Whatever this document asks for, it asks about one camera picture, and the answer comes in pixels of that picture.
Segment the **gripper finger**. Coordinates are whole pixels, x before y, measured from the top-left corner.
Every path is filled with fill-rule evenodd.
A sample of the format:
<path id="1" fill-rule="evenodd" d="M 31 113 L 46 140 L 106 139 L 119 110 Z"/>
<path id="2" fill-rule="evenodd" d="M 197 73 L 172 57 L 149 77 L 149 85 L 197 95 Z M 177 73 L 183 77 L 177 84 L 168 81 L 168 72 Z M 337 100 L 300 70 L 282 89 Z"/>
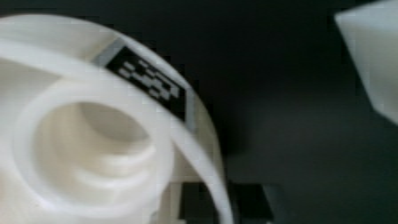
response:
<path id="1" fill-rule="evenodd" d="M 259 183 L 229 183 L 232 224 L 284 224 L 270 187 Z M 215 200 L 202 183 L 184 183 L 179 199 L 179 220 L 186 224 L 220 224 Z"/>

